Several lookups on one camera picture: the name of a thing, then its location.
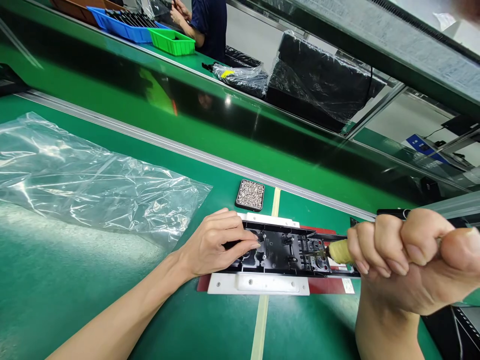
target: right hand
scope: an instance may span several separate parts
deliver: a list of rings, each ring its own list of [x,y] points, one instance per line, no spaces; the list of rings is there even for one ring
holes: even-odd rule
[[[180,0],[172,0],[171,5],[183,16],[185,20],[190,20],[190,11]]]
[[[412,210],[405,222],[391,215],[361,222],[347,243],[365,289],[410,313],[430,315],[480,287],[479,231],[455,229],[428,209]]]

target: red plastic bin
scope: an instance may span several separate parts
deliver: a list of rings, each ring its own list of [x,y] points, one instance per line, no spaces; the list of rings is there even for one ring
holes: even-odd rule
[[[93,14],[87,9],[87,6],[109,10],[125,10],[124,7],[109,0],[50,0],[50,2],[62,13],[97,28],[99,25]]]

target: yellow tag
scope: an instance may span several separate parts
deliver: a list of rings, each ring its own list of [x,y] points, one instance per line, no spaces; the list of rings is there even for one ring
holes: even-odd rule
[[[225,70],[220,77],[221,77],[222,79],[225,79],[225,78],[227,77],[227,75],[230,75],[230,74],[235,74],[235,71]]]

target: screwdriver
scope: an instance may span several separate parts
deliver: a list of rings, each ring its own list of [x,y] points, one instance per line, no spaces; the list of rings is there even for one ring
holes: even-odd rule
[[[377,215],[388,214],[402,220],[406,220],[409,213],[409,209],[378,209],[376,212]],[[355,262],[347,246],[347,239],[331,242],[325,252],[321,250],[302,254],[329,257],[337,264],[353,264]]]

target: tape strip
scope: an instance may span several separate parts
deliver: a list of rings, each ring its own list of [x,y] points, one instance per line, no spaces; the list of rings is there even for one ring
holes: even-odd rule
[[[275,193],[273,194],[271,215],[274,217],[279,216],[281,191],[281,189],[276,187]],[[264,357],[265,331],[267,329],[268,312],[269,296],[260,295],[260,299],[258,300],[258,310],[256,312],[255,332],[253,333],[253,345],[251,347],[250,360],[262,360],[262,358]]]

